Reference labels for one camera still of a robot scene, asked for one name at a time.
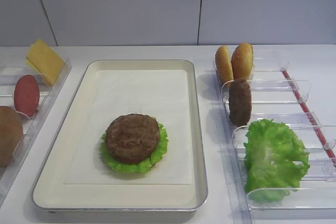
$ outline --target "sesame bun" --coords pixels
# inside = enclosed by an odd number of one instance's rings
[[[240,44],[231,59],[234,79],[248,80],[253,67],[253,46],[249,43]]]
[[[227,46],[218,48],[215,55],[215,65],[222,84],[225,84],[227,81],[233,81],[231,55]]]

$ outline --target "white wall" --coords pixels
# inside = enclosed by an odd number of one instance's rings
[[[201,0],[43,0],[58,45],[196,45]]]
[[[336,0],[203,0],[200,44],[335,44]]]
[[[0,0],[0,46],[29,46],[38,38],[55,45],[39,0]]]

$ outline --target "white tray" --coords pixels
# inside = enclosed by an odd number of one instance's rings
[[[145,174],[116,174],[100,137],[118,116],[156,117],[168,152]],[[207,197],[195,73],[185,60],[100,60],[89,65],[33,191],[46,210],[194,211]]]

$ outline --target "tray rim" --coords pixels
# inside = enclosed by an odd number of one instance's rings
[[[194,82],[194,89],[195,89],[195,101],[196,101],[196,112],[197,112],[197,127],[199,128],[199,137],[200,137],[200,148],[201,148],[201,153],[202,153],[202,157],[200,158],[201,159],[201,162],[203,164],[203,167],[204,169],[202,170],[202,172],[204,173],[204,185],[205,185],[205,194],[204,194],[204,198],[202,200],[199,201],[199,203],[195,206],[195,207],[191,207],[191,208],[169,208],[169,207],[165,207],[165,208],[57,208],[57,207],[42,207],[40,206],[38,203],[35,202],[35,199],[34,199],[34,191],[36,189],[36,186],[37,186],[37,183],[40,179],[40,176],[44,170],[44,167],[47,163],[47,160],[48,160],[48,157],[49,157],[49,154],[51,153],[52,151],[52,148],[56,142],[56,139],[61,131],[61,128],[64,124],[64,121],[66,119],[66,117],[68,116],[68,113],[69,113],[69,110],[74,102],[74,99],[76,97],[76,94],[79,90],[79,88],[81,87],[81,84],[82,84],[82,81],[84,79],[84,77],[86,76],[86,73],[88,72],[89,70],[89,67],[94,64],[94,63],[97,63],[97,62],[106,62],[106,61],[118,61],[118,62],[127,62],[127,61],[132,61],[132,62],[145,62],[145,61],[167,61],[167,62],[172,62],[172,61],[183,61],[183,62],[187,62],[188,64],[191,65],[192,67],[192,80]],[[205,165],[205,155],[204,155],[204,145],[203,145],[203,136],[202,136],[202,129],[201,129],[201,117],[200,117],[200,114],[199,114],[199,102],[198,102],[198,92],[197,92],[197,85],[196,85],[196,74],[195,74],[195,66],[194,64],[189,61],[189,60],[185,60],[185,59],[136,59],[136,60],[129,60],[129,59],[123,59],[123,60],[120,60],[120,59],[117,59],[117,60],[111,60],[111,59],[104,59],[104,60],[95,60],[95,61],[92,61],[91,63],[89,63],[84,71],[84,73],[82,74],[76,88],[75,88],[75,91],[71,97],[71,100],[67,106],[67,109],[66,109],[66,113],[63,115],[62,119],[61,119],[61,122],[59,123],[58,125],[58,129],[56,131],[56,134],[55,136],[53,137],[53,140],[52,140],[52,143],[48,149],[48,151],[46,152],[46,155],[42,161],[42,164],[40,166],[40,169],[35,177],[35,180],[33,182],[33,188],[31,190],[31,193],[30,193],[30,198],[34,204],[35,207],[41,209],[41,210],[45,210],[45,211],[48,211],[48,212],[82,212],[82,211],[89,211],[89,212],[195,212],[198,208],[200,208],[201,206],[203,206],[206,201],[207,201],[207,198],[208,198],[208,182],[207,182],[207,174],[206,174],[206,165]]]

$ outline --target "hamburger patty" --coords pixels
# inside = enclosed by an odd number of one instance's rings
[[[235,126],[243,126],[251,118],[251,88],[244,79],[231,83],[229,90],[230,120]]]
[[[134,164],[149,157],[159,141],[160,129],[155,119],[148,115],[129,114],[110,124],[105,145],[115,159]]]

